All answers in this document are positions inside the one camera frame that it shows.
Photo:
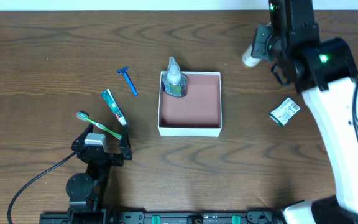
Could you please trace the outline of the clear foam soap pump bottle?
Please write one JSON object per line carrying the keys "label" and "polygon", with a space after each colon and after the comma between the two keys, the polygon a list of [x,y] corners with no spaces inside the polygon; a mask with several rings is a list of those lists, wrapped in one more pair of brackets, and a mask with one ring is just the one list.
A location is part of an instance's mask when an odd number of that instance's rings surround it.
{"label": "clear foam soap pump bottle", "polygon": [[188,79],[174,57],[169,57],[167,70],[162,73],[162,86],[164,92],[170,96],[183,98],[187,94]]}

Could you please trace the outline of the green toothpaste tube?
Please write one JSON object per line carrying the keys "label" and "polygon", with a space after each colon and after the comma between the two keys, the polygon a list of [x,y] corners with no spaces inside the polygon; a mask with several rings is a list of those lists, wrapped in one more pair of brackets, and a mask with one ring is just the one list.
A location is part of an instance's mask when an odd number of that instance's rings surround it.
{"label": "green toothpaste tube", "polygon": [[117,118],[117,120],[120,122],[122,126],[127,125],[127,121],[124,117],[124,114],[122,113],[120,107],[118,106],[117,102],[115,101],[110,89],[106,89],[101,93],[101,97],[104,99],[104,101],[107,103],[107,105],[110,107],[111,111]]}

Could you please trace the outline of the green toothbrush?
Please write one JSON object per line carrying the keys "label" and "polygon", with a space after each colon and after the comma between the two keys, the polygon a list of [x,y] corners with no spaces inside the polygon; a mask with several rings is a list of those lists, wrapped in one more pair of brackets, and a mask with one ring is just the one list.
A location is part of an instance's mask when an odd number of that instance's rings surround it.
{"label": "green toothbrush", "polygon": [[99,122],[96,122],[96,121],[93,121],[92,119],[90,119],[90,117],[86,114],[86,113],[83,113],[83,112],[77,112],[76,113],[76,117],[82,121],[86,121],[86,122],[89,122],[93,125],[95,125],[97,128],[113,135],[115,138],[117,138],[118,140],[121,140],[122,136],[114,131],[111,131],[109,128],[105,127],[105,125],[99,123]]}

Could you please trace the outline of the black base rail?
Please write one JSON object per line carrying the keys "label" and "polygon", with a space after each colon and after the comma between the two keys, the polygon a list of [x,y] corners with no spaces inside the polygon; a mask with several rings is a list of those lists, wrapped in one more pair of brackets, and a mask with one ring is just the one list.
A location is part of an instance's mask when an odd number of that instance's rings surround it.
{"label": "black base rail", "polygon": [[185,213],[140,212],[114,210],[44,212],[40,224],[284,224],[280,212],[248,210],[244,212]]}

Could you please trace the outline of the white lotion tube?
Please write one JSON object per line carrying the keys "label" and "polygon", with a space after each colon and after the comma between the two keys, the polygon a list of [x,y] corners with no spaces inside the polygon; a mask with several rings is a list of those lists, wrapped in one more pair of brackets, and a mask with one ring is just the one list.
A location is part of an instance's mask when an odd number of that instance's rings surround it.
{"label": "white lotion tube", "polygon": [[252,46],[250,45],[247,48],[247,50],[242,54],[242,63],[246,67],[255,67],[261,61],[261,59],[253,58],[253,56],[251,56],[251,53],[252,53]]}

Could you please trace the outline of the small white green packet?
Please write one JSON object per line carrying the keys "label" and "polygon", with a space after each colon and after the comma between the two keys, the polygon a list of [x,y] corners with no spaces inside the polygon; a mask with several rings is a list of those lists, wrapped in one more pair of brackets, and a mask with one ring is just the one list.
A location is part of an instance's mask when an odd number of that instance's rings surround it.
{"label": "small white green packet", "polygon": [[269,116],[280,127],[284,127],[299,111],[300,107],[291,98],[287,98],[278,108],[271,111]]}

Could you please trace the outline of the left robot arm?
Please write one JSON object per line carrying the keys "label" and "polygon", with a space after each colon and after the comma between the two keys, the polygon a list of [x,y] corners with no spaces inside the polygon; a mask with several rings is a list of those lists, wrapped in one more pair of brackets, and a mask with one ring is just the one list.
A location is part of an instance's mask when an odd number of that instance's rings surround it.
{"label": "left robot arm", "polygon": [[112,166],[123,166],[132,159],[128,126],[124,126],[119,140],[119,153],[107,151],[104,134],[93,132],[89,126],[73,141],[71,150],[87,164],[86,171],[69,178],[66,192],[69,196],[68,223],[118,223],[118,214],[103,207],[104,193]]}

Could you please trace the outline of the blue disposable razor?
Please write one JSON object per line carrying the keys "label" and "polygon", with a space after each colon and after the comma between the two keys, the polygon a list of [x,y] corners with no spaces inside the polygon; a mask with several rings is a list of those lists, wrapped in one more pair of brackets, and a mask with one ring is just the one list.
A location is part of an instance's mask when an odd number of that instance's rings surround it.
{"label": "blue disposable razor", "polygon": [[132,93],[134,96],[138,95],[138,92],[130,78],[130,76],[128,75],[127,71],[128,71],[129,67],[123,67],[119,70],[117,70],[117,74],[118,75],[122,75],[124,77],[124,79],[126,80],[127,84],[129,85],[129,88],[131,89]]}

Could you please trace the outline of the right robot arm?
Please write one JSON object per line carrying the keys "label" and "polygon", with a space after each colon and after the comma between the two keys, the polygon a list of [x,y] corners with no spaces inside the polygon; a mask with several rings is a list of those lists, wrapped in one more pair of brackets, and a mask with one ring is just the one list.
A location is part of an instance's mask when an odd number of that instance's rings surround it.
{"label": "right robot arm", "polygon": [[258,26],[251,57],[268,60],[281,85],[294,84],[317,125],[336,194],[282,210],[284,223],[358,223],[358,68],[340,38],[322,41],[313,3],[271,0],[270,24]]}

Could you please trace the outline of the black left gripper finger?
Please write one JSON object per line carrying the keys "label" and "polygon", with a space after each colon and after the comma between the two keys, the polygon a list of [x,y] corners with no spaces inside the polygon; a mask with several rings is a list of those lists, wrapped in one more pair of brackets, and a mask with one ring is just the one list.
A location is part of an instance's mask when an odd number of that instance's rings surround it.
{"label": "black left gripper finger", "polygon": [[128,130],[129,130],[128,125],[125,125],[124,132],[121,135],[121,140],[119,141],[119,148],[122,154],[132,154],[132,149],[129,142]]}
{"label": "black left gripper finger", "polygon": [[81,147],[89,133],[93,132],[93,125],[89,124],[87,128],[73,141],[72,147]]}

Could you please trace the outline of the white box with pink interior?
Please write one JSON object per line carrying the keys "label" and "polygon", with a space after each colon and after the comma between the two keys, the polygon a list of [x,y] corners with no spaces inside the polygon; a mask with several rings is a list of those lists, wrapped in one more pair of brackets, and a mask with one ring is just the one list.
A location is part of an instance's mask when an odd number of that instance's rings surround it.
{"label": "white box with pink interior", "polygon": [[187,94],[166,94],[160,84],[157,126],[161,136],[218,137],[222,130],[221,74],[185,72]]}

